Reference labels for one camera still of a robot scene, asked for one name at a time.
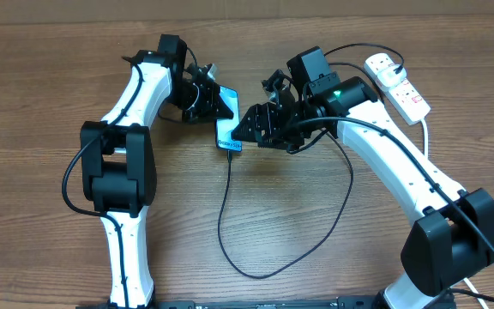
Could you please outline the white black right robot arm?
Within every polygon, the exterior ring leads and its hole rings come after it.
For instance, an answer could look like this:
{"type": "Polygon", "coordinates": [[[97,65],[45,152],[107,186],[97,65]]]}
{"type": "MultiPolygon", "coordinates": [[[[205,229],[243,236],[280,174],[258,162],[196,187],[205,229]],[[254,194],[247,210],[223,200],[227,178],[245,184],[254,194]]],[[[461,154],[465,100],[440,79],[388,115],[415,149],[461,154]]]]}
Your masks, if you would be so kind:
{"type": "Polygon", "coordinates": [[[312,47],[287,72],[263,82],[268,101],[249,108],[232,138],[294,154],[324,135],[354,150],[384,183],[409,221],[402,276],[372,300],[375,308],[452,308],[460,283],[494,264],[494,200],[467,191],[417,148],[386,110],[423,123],[429,105],[407,80],[403,56],[384,45],[359,75],[342,80],[327,53],[312,47]]]}

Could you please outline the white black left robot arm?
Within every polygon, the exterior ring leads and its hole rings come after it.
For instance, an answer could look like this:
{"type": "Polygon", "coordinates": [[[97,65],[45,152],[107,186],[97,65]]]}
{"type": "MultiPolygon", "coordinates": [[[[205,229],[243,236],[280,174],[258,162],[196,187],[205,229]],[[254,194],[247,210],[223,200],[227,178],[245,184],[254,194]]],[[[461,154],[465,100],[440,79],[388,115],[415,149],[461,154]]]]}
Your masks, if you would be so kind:
{"type": "Polygon", "coordinates": [[[215,81],[216,66],[187,64],[191,53],[179,36],[163,34],[154,51],[140,50],[125,60],[131,75],[116,105],[99,121],[85,122],[81,148],[66,168],[62,196],[70,200],[68,182],[81,165],[87,215],[100,218],[111,261],[111,294],[104,308],[153,308],[154,279],[148,267],[147,217],[153,203],[157,172],[150,129],[169,103],[184,124],[214,123],[217,148],[239,152],[232,138],[239,123],[238,93],[215,81]]]}

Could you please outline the blue Samsung Galaxy smartphone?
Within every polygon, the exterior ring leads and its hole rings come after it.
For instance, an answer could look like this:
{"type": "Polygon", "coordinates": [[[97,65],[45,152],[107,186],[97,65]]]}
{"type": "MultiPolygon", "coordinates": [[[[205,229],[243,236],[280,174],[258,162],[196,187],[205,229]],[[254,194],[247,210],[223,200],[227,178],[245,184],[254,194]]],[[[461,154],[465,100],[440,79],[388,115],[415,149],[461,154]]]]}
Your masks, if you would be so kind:
{"type": "Polygon", "coordinates": [[[242,151],[242,143],[232,138],[232,131],[239,124],[238,92],[231,88],[220,87],[220,97],[233,112],[233,117],[216,121],[216,146],[222,150],[239,153],[242,151]]]}

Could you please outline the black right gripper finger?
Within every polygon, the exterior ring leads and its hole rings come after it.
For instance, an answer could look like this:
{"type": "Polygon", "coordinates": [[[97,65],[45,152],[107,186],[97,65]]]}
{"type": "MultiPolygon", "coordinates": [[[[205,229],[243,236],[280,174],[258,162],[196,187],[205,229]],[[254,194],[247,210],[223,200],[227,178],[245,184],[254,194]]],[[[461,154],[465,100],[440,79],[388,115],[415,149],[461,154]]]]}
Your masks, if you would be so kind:
{"type": "Polygon", "coordinates": [[[232,139],[241,142],[264,142],[278,127],[277,105],[272,102],[255,104],[245,113],[232,131],[232,139]]]}
{"type": "Polygon", "coordinates": [[[303,137],[299,135],[285,135],[273,138],[257,135],[255,140],[259,148],[288,150],[299,148],[303,145],[303,137]]]}

